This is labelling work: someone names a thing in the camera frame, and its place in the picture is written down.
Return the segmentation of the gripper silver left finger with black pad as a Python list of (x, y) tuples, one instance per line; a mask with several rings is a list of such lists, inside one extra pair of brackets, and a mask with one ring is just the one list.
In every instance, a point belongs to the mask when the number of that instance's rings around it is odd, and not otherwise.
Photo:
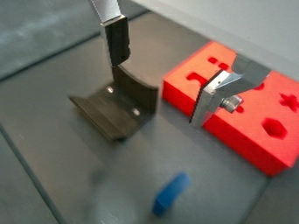
[(121, 14), (117, 0), (89, 0), (98, 17), (101, 34), (106, 41), (110, 66), (118, 66), (129, 58), (128, 19)]

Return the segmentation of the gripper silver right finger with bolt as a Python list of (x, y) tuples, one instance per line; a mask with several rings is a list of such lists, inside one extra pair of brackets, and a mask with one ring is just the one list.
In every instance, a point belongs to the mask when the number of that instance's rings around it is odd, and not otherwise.
[(239, 94), (256, 88), (271, 69), (239, 54), (232, 63), (232, 72), (220, 70), (200, 87), (189, 123), (199, 128), (219, 108), (232, 113), (243, 102)]

